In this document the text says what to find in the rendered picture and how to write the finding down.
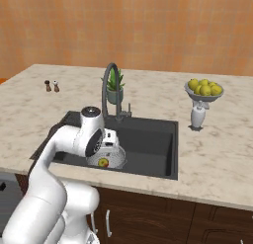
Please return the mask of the dark brown cupboard door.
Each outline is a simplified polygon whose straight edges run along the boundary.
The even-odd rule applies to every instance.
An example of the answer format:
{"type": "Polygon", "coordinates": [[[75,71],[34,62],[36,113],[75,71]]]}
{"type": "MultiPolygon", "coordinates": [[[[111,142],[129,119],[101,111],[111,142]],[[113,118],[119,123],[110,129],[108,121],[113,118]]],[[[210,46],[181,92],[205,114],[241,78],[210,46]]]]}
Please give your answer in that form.
{"type": "Polygon", "coordinates": [[[187,244],[253,244],[253,211],[198,203],[187,244]]]}
{"type": "Polygon", "coordinates": [[[102,244],[187,244],[195,204],[99,188],[102,244]],[[112,236],[107,236],[106,211],[112,236]]]}

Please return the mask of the white soap dispenser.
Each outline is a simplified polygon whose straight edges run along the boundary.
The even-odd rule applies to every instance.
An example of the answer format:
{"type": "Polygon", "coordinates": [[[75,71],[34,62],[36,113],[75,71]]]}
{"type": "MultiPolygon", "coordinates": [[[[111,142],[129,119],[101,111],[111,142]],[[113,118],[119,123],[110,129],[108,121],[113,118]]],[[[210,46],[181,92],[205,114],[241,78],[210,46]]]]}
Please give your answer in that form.
{"type": "Polygon", "coordinates": [[[203,101],[198,101],[194,104],[191,111],[192,128],[200,128],[206,117],[206,108],[203,101]]]}

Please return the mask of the white colander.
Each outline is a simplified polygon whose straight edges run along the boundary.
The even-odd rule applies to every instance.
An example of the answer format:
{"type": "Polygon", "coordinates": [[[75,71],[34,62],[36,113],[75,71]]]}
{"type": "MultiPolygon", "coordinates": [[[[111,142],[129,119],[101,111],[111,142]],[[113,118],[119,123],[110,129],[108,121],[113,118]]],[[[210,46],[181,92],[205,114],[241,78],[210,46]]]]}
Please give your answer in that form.
{"type": "Polygon", "coordinates": [[[114,147],[104,145],[95,155],[87,157],[87,164],[89,166],[100,167],[98,162],[101,158],[107,158],[109,160],[109,166],[105,168],[122,169],[127,162],[126,153],[120,146],[114,147]]]}

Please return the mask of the green plant in grey pot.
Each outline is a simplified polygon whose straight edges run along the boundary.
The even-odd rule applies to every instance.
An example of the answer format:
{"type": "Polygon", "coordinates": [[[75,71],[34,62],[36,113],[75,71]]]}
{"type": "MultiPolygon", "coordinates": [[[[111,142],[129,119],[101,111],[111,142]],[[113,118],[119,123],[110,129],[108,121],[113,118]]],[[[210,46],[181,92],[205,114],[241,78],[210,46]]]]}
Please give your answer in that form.
{"type": "MultiPolygon", "coordinates": [[[[122,83],[122,80],[124,76],[122,75],[121,71],[119,70],[120,74],[120,93],[121,93],[121,101],[124,98],[124,84],[122,83]]],[[[107,103],[116,104],[116,79],[115,79],[115,72],[114,70],[111,70],[109,74],[109,79],[107,83],[107,103]]]]}

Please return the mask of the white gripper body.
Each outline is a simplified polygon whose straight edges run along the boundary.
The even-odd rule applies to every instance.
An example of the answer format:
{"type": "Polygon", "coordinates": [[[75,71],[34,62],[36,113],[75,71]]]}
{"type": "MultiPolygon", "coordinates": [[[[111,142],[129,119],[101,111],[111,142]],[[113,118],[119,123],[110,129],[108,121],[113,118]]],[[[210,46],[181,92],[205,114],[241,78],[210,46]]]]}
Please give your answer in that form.
{"type": "Polygon", "coordinates": [[[114,130],[107,128],[105,129],[104,144],[106,146],[114,146],[114,147],[118,147],[120,145],[117,133],[114,130]]]}

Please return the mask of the grey fruit bowl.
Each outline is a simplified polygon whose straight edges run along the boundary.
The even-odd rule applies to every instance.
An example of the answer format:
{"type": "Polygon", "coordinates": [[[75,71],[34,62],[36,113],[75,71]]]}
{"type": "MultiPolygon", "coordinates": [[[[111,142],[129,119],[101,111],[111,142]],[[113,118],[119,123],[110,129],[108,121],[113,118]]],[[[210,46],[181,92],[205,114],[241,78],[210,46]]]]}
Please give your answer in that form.
{"type": "Polygon", "coordinates": [[[188,86],[188,82],[185,83],[184,85],[184,88],[185,88],[185,91],[188,93],[189,97],[194,100],[194,101],[203,101],[203,102],[208,102],[208,103],[211,103],[211,102],[214,102],[216,99],[220,98],[223,93],[224,93],[224,90],[222,88],[221,85],[217,84],[217,86],[220,86],[221,87],[221,90],[222,92],[219,94],[219,95],[216,95],[216,96],[202,96],[202,95],[197,95],[194,93],[194,91],[192,91],[189,86],[188,86]]]}

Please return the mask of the dark grey sink faucet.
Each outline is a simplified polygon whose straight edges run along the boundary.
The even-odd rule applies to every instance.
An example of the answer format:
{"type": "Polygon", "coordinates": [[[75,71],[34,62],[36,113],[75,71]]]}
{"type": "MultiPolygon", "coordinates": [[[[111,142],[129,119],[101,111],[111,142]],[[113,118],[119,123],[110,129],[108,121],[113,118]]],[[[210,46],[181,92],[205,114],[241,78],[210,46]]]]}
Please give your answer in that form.
{"type": "Polygon", "coordinates": [[[102,113],[104,119],[108,117],[108,108],[107,108],[107,83],[109,79],[109,74],[111,70],[114,70],[115,72],[115,79],[116,79],[116,116],[115,120],[117,123],[121,123],[124,118],[130,118],[131,117],[131,110],[123,111],[122,110],[122,102],[121,102],[121,89],[120,89],[120,74],[119,69],[117,65],[113,62],[111,62],[104,73],[103,78],[103,84],[102,84],[102,113]]]}

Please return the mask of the grey dishwasher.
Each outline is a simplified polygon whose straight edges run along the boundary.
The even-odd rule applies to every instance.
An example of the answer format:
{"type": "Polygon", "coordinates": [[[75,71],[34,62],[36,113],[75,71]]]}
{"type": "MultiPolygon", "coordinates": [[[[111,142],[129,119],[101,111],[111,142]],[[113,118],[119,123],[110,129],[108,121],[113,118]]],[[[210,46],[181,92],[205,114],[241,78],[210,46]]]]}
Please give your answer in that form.
{"type": "Polygon", "coordinates": [[[0,172],[0,236],[28,188],[28,177],[0,172]]]}

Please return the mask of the dark grey sink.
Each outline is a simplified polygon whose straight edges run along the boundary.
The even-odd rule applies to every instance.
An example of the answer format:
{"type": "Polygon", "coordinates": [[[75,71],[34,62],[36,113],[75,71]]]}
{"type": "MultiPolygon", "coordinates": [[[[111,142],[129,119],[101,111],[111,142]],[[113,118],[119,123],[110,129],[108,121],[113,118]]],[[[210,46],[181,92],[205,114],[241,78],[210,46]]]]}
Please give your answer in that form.
{"type": "MultiPolygon", "coordinates": [[[[80,113],[69,111],[55,124],[31,159],[38,160],[48,140],[65,124],[80,127],[80,113]]],[[[126,164],[122,170],[88,166],[85,158],[64,152],[57,152],[52,162],[178,180],[178,122],[124,118],[117,123],[115,116],[108,115],[105,128],[117,132],[120,146],[126,152],[126,164]]]]}

